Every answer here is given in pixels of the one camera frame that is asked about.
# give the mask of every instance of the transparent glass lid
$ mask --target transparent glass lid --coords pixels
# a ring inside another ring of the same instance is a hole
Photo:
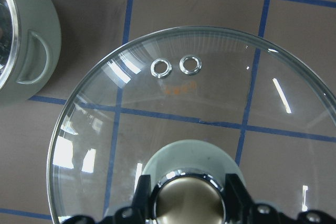
[[[13,40],[12,18],[7,0],[0,0],[0,75],[9,59]]]
[[[129,204],[153,154],[187,139],[230,155],[255,200],[291,217],[332,214],[335,110],[309,68],[258,37],[214,27],[141,37],[99,62],[65,105],[48,160],[53,219],[98,221]]]

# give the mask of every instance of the glass lid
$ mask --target glass lid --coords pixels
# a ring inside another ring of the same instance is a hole
[[[0,0],[0,88],[14,64],[17,37],[18,20],[14,0]]]
[[[48,157],[53,220],[100,221],[129,204],[150,158],[180,140],[219,147],[253,199],[290,217],[333,214],[335,105],[300,60],[253,35],[179,27],[136,39],[99,62],[61,113]]]

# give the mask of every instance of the pot handle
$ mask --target pot handle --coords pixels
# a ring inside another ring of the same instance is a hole
[[[45,63],[42,73],[38,77],[36,77],[33,80],[27,80],[27,81],[19,79],[16,82],[20,84],[34,84],[36,82],[39,82],[41,79],[45,77],[46,74],[48,74],[49,68],[51,67],[51,63],[52,63],[52,52],[50,50],[48,43],[41,37],[41,35],[38,32],[30,30],[29,33],[43,45],[46,51],[46,63]]]

